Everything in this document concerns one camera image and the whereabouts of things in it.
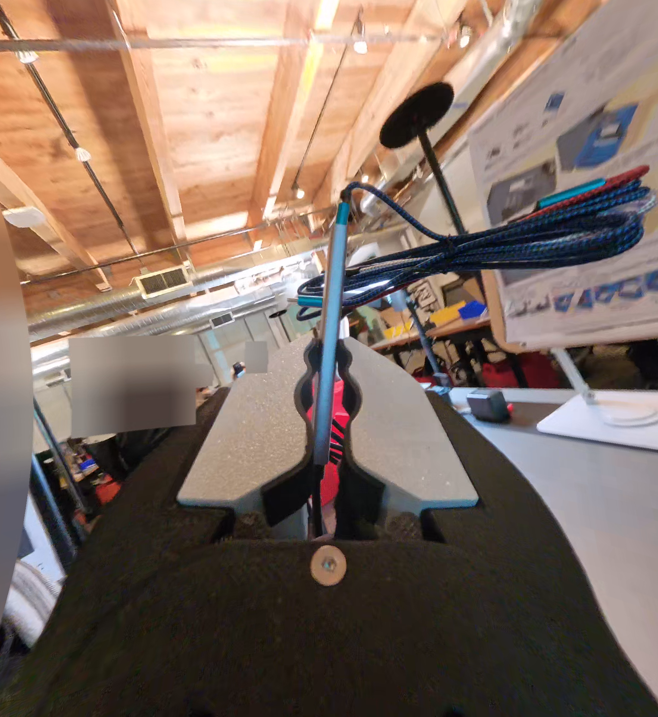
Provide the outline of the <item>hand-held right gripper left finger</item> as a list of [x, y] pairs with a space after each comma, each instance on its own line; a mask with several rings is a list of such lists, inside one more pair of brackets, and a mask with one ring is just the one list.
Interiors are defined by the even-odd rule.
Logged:
[[312, 437], [299, 386], [311, 341], [298, 338], [269, 356], [265, 372], [235, 381], [178, 492], [181, 506], [308, 524]]

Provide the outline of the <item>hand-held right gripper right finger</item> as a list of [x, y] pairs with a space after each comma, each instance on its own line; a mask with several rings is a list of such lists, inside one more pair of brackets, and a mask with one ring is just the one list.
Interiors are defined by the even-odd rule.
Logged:
[[350, 415], [340, 488], [353, 517], [472, 508], [478, 493], [419, 382], [354, 338], [342, 342]]

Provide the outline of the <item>dark grey power box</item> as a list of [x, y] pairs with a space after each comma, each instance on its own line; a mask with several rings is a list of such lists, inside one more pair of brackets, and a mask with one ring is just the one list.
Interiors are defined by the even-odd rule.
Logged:
[[467, 394], [467, 406], [471, 415], [479, 421], [504, 424], [511, 421], [512, 404], [500, 389], [476, 389]]

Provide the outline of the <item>wooden workbench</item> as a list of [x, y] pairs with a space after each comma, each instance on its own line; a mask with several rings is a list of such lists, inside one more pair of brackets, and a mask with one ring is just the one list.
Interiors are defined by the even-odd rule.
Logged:
[[[456, 336], [458, 334], [466, 333], [472, 330], [478, 330], [483, 328], [490, 329], [491, 321], [487, 314], [481, 317], [469, 319], [469, 320], [454, 320], [451, 322], [443, 323], [440, 326], [428, 329], [425, 334], [428, 338], [443, 340], [449, 336]], [[398, 335], [390, 338], [384, 338], [371, 346], [370, 349], [373, 351], [391, 351], [395, 348], [407, 346], [415, 341], [420, 341], [418, 329], [411, 328], [409, 331], [404, 331]]]

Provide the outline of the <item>white ceiling vent grille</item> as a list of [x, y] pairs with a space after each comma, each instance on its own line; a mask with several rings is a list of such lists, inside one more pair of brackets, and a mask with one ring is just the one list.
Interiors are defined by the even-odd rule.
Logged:
[[193, 285], [184, 265], [141, 274], [134, 277], [132, 282], [144, 300], [156, 298]]

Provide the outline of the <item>instruction poster on stand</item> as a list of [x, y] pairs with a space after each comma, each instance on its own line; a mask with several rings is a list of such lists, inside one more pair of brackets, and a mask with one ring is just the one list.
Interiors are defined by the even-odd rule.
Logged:
[[658, 1], [607, 1], [468, 135], [486, 222], [647, 165], [640, 243], [560, 270], [498, 272], [506, 340], [551, 350], [658, 339]]

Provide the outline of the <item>black stanchion post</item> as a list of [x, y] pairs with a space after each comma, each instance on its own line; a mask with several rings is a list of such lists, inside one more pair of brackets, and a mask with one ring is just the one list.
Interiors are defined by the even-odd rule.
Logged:
[[454, 96], [452, 86], [444, 81], [422, 87], [389, 115], [381, 127], [379, 142], [384, 148], [396, 150], [414, 139], [419, 141], [453, 225], [459, 235], [465, 235], [467, 230], [428, 137], [428, 131], [449, 111]]

